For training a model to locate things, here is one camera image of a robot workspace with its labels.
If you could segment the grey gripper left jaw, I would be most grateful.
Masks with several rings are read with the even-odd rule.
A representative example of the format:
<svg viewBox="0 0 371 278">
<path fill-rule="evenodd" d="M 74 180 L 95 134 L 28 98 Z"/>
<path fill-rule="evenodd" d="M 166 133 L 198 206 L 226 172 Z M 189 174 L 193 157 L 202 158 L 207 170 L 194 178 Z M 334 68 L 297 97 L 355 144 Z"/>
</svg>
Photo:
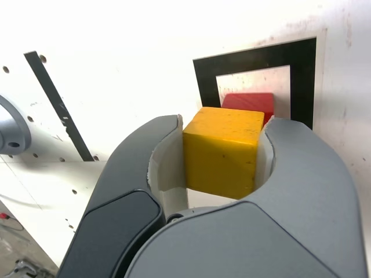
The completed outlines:
<svg viewBox="0 0 371 278">
<path fill-rule="evenodd" d="M 183 119 L 157 117 L 115 149 L 96 183 L 58 277 L 124 277 L 142 245 L 185 210 Z"/>
</svg>

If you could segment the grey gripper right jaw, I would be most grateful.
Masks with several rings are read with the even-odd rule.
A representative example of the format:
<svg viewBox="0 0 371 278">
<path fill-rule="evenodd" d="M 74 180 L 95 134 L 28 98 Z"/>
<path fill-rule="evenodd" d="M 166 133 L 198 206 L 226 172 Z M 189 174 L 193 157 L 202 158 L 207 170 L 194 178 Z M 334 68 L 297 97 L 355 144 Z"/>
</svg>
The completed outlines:
<svg viewBox="0 0 371 278">
<path fill-rule="evenodd" d="M 275 118 L 268 180 L 231 204 L 183 217 L 136 254 L 127 277 L 367 277 L 357 190 L 306 125 Z"/>
</svg>

